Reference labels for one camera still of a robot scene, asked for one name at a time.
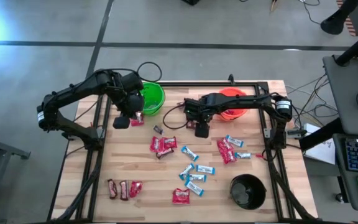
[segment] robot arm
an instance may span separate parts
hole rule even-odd
[[[90,95],[107,94],[121,111],[120,117],[114,120],[114,128],[128,128],[129,118],[135,117],[135,112],[143,109],[144,99],[139,92],[141,89],[142,80],[134,72],[122,76],[112,70],[95,71],[81,83],[70,84],[64,90],[46,95],[37,107],[39,126],[44,131],[62,130],[69,135],[78,136],[83,140],[86,149],[97,149],[101,146],[96,129],[82,127],[64,118],[59,108]]]
[[[285,126],[292,119],[292,102],[287,97],[276,93],[262,96],[225,96],[221,93],[210,93],[199,100],[185,99],[185,113],[188,121],[196,121],[195,135],[208,137],[208,122],[214,114],[229,109],[263,109],[275,124],[270,145],[281,149],[286,146]]]

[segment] black bowl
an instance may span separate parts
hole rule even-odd
[[[241,208],[254,210],[265,202],[266,188],[256,176],[242,174],[231,181],[230,195]]]

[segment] wooden table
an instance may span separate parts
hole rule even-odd
[[[282,80],[268,81],[270,92],[286,95]],[[251,160],[238,160],[235,164],[224,165],[216,146],[216,140],[227,134],[245,141],[237,152],[260,154],[264,148],[259,114],[257,110],[249,110],[244,116],[227,123],[214,118],[211,122],[209,138],[196,138],[190,129],[170,130],[162,124],[162,116],[184,97],[199,98],[202,95],[218,92],[222,87],[166,87],[166,100],[161,112],[156,116],[145,118],[145,125],[128,129],[113,129],[112,122],[119,114],[115,108],[110,111],[109,125],[104,146],[103,164],[99,180],[98,196],[94,212],[94,222],[271,222],[277,221],[267,162],[253,155]],[[251,87],[240,87],[248,95],[254,95]],[[77,115],[89,108],[97,99],[91,96],[80,101]],[[94,110],[81,117],[78,122],[89,126],[93,120]],[[168,125],[179,126],[185,122],[181,110],[172,111],[166,119]],[[149,145],[153,136],[159,136],[152,127],[163,127],[166,137],[176,136],[178,149],[173,154],[158,160],[155,153],[150,152]],[[298,144],[289,139],[288,143]],[[180,148],[188,146],[200,158],[195,164],[213,166],[215,175],[208,175],[205,183],[195,182],[204,195],[190,195],[190,205],[173,205],[172,192],[176,188],[186,189],[184,181],[178,174],[191,162]],[[82,146],[80,140],[72,141],[68,147],[70,152]],[[317,217],[308,176],[302,153],[294,147],[283,150],[290,188],[300,203]],[[86,158],[84,149],[69,155],[64,163],[60,185],[53,208],[52,218],[61,215],[71,204],[78,193]],[[258,177],[267,189],[265,203],[256,210],[244,210],[230,198],[229,184],[239,174],[252,174]],[[110,200],[106,180],[114,179],[120,192],[119,182],[122,180],[141,180],[143,189],[136,198],[129,201]],[[85,200],[84,216],[88,211],[90,190]],[[284,214],[288,217],[285,197],[280,190]]]

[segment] white paper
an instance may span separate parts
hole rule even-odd
[[[305,124],[303,128],[308,132],[306,135],[309,135],[320,129],[319,127],[316,127],[312,124]],[[329,139],[307,150],[305,156],[335,165],[335,144],[333,139]]]

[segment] concrete floor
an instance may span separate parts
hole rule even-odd
[[[324,33],[297,0],[279,1],[271,14],[270,3],[201,0],[190,7],[179,0],[115,0],[106,33],[99,38],[103,42],[241,44],[245,49],[102,47],[95,68],[136,68],[154,61],[163,80],[225,80],[232,73],[237,80],[281,79],[300,86],[324,73],[322,57],[340,54],[341,47],[358,40],[347,30],[337,36]],[[67,141],[38,127],[35,108],[45,94],[84,79],[94,48],[72,42],[97,41],[107,5],[108,0],[0,0],[0,40],[24,41],[0,45],[0,141],[32,152],[28,161],[13,158],[9,163],[0,188],[0,220],[30,223],[47,217]],[[322,21],[337,5],[325,0],[309,9],[314,20]],[[71,47],[35,46],[43,42]],[[304,46],[338,48],[282,50]],[[146,68],[144,76],[152,78],[152,72]],[[302,90],[312,92],[313,86]],[[334,105],[329,85],[320,93]],[[308,95],[294,92],[290,97],[302,107]],[[62,109],[69,119],[75,112],[76,103]],[[350,205],[332,198],[339,192],[335,177],[313,176],[310,181],[320,218],[358,220]]]

